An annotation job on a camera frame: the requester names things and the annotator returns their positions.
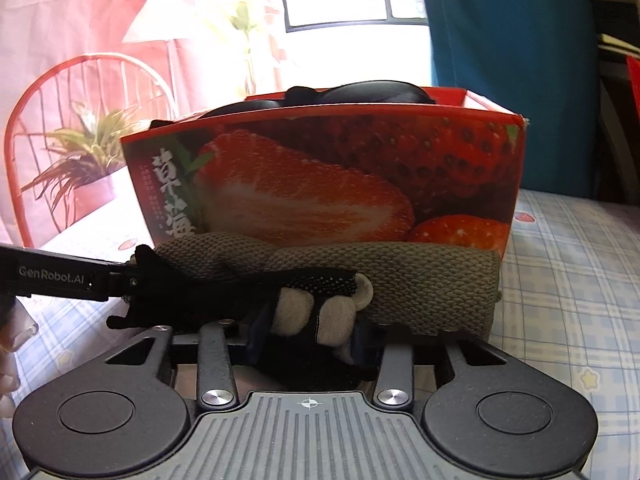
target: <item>plaid tablecloth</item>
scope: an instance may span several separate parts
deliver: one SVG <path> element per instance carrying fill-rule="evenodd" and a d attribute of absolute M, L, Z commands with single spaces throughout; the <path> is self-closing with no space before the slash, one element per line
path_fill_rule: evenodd
<path fill-rule="evenodd" d="M 47 249 L 124 261 L 128 240 L 149 243 L 132 194 L 81 222 Z M 640 210 L 521 191 L 502 291 L 491 343 L 578 390 L 598 413 L 600 432 L 584 473 L 638 480 Z M 107 314 L 124 309 L 119 300 L 32 298 L 25 306 L 40 333 L 18 354 L 16 402 L 127 336 L 104 325 Z M 10 421 L 2 428 L 0 474 L 18 480 L 27 469 Z"/>

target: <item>silver screw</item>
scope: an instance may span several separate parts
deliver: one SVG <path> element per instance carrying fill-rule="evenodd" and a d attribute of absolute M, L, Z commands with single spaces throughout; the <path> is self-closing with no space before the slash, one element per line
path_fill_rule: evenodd
<path fill-rule="evenodd" d="M 202 394 L 202 402 L 209 406 L 224 406 L 234 400 L 234 394 L 228 390 L 207 390 Z"/>
<path fill-rule="evenodd" d="M 378 400 L 387 406 L 400 406 L 409 400 L 409 396 L 402 390 L 382 390 L 378 394 Z"/>

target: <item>pink pot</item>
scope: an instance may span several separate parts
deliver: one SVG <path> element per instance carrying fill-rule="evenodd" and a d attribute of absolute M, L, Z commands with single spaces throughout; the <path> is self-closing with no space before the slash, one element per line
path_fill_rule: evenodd
<path fill-rule="evenodd" d="M 91 184 L 76 187 L 74 189 L 75 221 L 101 208 L 114 198 L 116 198 L 116 192 L 111 175 L 104 176 Z"/>

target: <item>chair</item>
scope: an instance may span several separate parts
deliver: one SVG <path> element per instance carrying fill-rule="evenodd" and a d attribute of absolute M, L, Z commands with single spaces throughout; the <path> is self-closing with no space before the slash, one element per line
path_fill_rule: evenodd
<path fill-rule="evenodd" d="M 134 120 L 174 119 L 177 105 L 167 83 L 151 67 L 118 53 L 84 54 L 62 62 L 34 81 L 9 116 L 4 134 L 4 160 L 18 229 L 25 247 L 41 247 L 81 218 L 74 192 L 53 206 L 63 183 L 37 200 L 40 186 L 21 189 L 48 168 L 56 155 L 42 134 L 78 128 L 71 103 L 81 102 L 96 116 L 132 107 Z"/>

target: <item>crosshair symbol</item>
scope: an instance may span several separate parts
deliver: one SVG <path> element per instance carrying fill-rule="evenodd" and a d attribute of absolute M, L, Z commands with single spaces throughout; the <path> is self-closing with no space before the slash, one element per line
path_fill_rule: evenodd
<path fill-rule="evenodd" d="M 310 410 L 311 408 L 316 407 L 318 404 L 322 404 L 322 402 L 318 402 L 317 400 L 309 397 L 308 399 L 299 402 L 299 404 L 302 404 L 306 409 Z"/>

